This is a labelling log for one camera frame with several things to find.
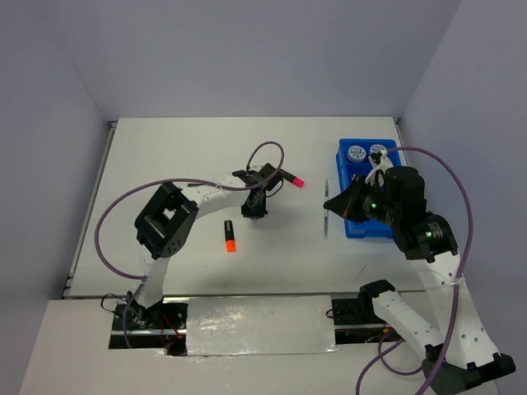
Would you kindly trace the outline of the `slim silver pen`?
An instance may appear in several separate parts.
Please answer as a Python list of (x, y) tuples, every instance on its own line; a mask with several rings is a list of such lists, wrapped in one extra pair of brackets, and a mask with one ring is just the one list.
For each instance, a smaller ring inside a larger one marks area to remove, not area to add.
[(329, 181), (324, 181), (324, 239), (328, 238), (329, 233), (329, 210), (325, 208), (325, 203), (329, 200)]

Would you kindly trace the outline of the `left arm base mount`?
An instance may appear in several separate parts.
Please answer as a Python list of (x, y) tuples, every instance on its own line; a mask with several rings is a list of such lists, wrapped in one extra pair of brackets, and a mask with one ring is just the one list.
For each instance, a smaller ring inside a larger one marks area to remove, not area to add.
[[(100, 307), (112, 314), (110, 350), (127, 350), (123, 330), (123, 312), (126, 299), (108, 293), (100, 300)], [(189, 303), (168, 301), (154, 313), (153, 319), (140, 323), (131, 310), (127, 312), (126, 333), (133, 349), (157, 349), (166, 356), (187, 356), (186, 323)]]

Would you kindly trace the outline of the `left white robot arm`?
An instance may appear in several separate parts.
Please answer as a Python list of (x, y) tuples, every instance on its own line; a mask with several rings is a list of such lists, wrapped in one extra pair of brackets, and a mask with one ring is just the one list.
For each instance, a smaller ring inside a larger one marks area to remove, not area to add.
[(270, 164), (234, 171), (218, 183), (191, 181), (184, 188), (163, 183), (134, 222), (146, 279), (136, 295), (127, 293), (133, 299), (131, 319), (142, 328), (159, 323), (168, 263), (184, 247), (196, 220), (232, 207), (244, 218), (261, 219), (268, 214), (268, 192), (282, 183), (281, 172)]

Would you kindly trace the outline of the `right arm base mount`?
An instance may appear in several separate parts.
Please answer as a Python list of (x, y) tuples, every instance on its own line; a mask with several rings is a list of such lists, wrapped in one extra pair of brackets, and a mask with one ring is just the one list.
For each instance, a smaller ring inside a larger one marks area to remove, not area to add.
[(393, 331), (385, 321), (369, 315), (358, 298), (332, 299), (325, 315), (333, 322), (337, 345), (378, 343)]

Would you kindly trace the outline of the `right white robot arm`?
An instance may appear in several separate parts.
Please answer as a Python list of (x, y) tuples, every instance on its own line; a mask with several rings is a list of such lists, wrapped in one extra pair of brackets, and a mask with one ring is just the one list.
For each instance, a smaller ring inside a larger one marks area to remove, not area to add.
[(393, 285), (379, 280), (361, 287), (358, 313), (367, 322), (385, 321), (421, 358), (425, 387), (458, 394), (515, 373), (515, 362), (488, 336), (463, 277), (459, 249), (449, 223), (427, 210), (425, 182), (412, 167), (383, 172), (382, 185), (356, 176), (324, 203), (343, 219), (377, 220), (416, 270), (431, 303), (431, 324), (406, 304)]

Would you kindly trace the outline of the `blue round tape tin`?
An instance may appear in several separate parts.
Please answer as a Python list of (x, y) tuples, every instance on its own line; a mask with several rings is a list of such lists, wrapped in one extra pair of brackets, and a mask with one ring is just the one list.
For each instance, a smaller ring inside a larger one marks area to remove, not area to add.
[(387, 148), (384, 145), (376, 143), (376, 144), (371, 145), (370, 147), (370, 156), (380, 157), (386, 151), (387, 151)]

